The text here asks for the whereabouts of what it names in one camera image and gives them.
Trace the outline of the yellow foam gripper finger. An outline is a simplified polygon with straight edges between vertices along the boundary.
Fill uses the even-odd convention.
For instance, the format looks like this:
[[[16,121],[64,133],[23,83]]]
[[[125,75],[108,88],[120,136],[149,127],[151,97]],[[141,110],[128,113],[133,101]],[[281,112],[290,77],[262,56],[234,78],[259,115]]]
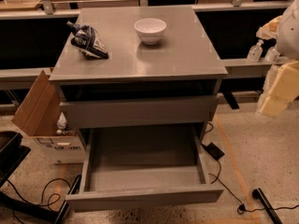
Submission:
[[[279,116],[299,96],[299,61],[272,65],[263,84],[258,112],[271,118]]]

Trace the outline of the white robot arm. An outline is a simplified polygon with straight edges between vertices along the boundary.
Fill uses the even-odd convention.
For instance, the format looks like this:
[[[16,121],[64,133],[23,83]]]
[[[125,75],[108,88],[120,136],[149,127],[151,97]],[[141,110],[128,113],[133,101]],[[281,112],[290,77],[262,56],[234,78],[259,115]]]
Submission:
[[[299,96],[299,0],[294,0],[282,16],[260,27],[256,36],[275,38],[278,53],[291,59],[277,69],[274,82],[260,102],[259,111],[275,118]]]

